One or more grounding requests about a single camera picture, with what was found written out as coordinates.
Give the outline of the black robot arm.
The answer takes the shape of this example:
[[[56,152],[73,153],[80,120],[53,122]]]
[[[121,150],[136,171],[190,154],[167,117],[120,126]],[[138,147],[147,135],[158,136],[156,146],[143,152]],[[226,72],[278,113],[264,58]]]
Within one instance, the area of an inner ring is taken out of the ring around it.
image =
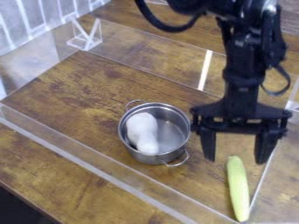
[[[223,98],[191,108],[191,128],[200,136],[204,157],[215,159],[219,132],[252,134],[255,160],[267,162],[278,140],[287,132],[291,112],[258,101],[264,90],[266,71],[274,68],[284,78],[280,66],[286,42],[280,30],[282,7],[276,0],[167,0],[172,10],[194,18],[216,16],[227,54],[223,69]]]

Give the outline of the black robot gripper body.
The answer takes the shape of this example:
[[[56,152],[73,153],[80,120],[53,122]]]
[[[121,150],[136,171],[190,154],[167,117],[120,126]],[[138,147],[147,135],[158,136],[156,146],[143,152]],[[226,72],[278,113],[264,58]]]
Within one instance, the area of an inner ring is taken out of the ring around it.
[[[252,135],[283,135],[288,110],[258,102],[259,86],[226,84],[224,96],[219,101],[191,108],[191,130]]]

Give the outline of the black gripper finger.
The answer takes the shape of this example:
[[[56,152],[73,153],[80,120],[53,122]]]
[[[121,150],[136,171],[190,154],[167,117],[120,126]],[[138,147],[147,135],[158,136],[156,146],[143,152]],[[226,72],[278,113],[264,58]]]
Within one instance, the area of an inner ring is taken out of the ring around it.
[[[263,130],[256,134],[255,140],[255,161],[262,165],[270,159],[272,151],[276,147],[280,132],[278,129]]]
[[[200,128],[200,145],[204,158],[214,162],[216,155],[216,132],[207,127]]]

